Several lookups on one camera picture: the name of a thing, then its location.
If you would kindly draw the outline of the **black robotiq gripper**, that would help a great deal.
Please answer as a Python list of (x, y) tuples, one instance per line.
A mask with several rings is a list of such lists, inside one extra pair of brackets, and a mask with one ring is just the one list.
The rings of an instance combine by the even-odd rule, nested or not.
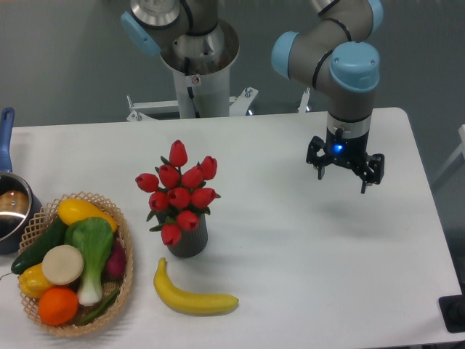
[(337, 137), (336, 133), (326, 132), (326, 142), (314, 136), (307, 149), (306, 162), (318, 171), (322, 180), (325, 168), (330, 164), (353, 169), (361, 179), (360, 192), (364, 194), (371, 185), (379, 185), (384, 176), (384, 154), (368, 155), (366, 152), (369, 132), (356, 138)]

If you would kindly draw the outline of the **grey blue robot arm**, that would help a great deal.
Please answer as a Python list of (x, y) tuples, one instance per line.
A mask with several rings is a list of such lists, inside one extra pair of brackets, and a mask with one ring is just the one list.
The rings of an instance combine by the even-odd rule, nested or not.
[[(366, 151), (380, 58), (367, 38), (380, 26), (379, 1), (314, 1), (320, 23), (306, 34), (283, 33), (272, 48), (273, 69), (328, 96), (325, 139), (313, 137), (306, 161), (323, 173), (334, 164), (363, 186), (379, 184), (384, 156)], [(216, 1), (132, 1), (121, 24), (146, 55), (171, 69), (184, 119), (229, 116), (230, 66), (238, 35), (221, 20)]]

